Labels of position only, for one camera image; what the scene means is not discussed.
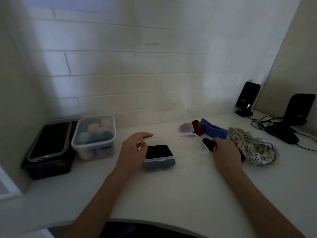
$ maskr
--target red fabric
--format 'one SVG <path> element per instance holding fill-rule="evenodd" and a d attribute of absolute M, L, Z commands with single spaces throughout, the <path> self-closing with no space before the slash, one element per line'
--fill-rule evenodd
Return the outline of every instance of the red fabric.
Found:
<path fill-rule="evenodd" d="M 200 125 L 200 122 L 198 120 L 192 121 L 193 127 L 194 127 L 194 133 L 197 135 L 202 135 L 205 132 L 205 129 L 203 126 Z"/>

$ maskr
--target left hand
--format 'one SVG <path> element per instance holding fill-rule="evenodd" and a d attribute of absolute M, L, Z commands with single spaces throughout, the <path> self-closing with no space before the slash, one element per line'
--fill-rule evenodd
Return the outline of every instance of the left hand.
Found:
<path fill-rule="evenodd" d="M 152 137 L 151 133 L 135 133 L 122 142 L 120 155 L 114 168 L 121 175 L 132 176 L 142 165 L 147 152 L 146 143 L 139 143 L 140 140 Z"/>

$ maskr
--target white subway tile wall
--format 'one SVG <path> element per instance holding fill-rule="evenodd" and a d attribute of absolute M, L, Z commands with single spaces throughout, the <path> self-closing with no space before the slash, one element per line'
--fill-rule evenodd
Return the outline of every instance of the white subway tile wall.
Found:
<path fill-rule="evenodd" d="M 300 2 L 81 1 L 25 3 L 42 57 L 32 80 L 50 118 L 113 113 L 121 126 L 146 109 L 232 112 L 246 81 L 265 82 Z"/>

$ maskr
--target smartphone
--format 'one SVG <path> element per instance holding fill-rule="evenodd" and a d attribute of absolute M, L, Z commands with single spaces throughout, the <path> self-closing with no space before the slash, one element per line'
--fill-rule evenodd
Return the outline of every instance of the smartphone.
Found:
<path fill-rule="evenodd" d="M 47 125 L 42 128 L 26 158 L 30 162 L 56 158 L 69 147 L 71 122 Z"/>

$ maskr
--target striped fabric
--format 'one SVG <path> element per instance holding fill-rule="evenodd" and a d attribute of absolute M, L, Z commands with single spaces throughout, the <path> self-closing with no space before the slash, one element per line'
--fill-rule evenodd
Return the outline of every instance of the striped fabric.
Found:
<path fill-rule="evenodd" d="M 254 164 L 267 166 L 273 164 L 280 156 L 277 148 L 269 140 L 253 138 L 250 132 L 243 129 L 230 127 L 228 137 Z"/>

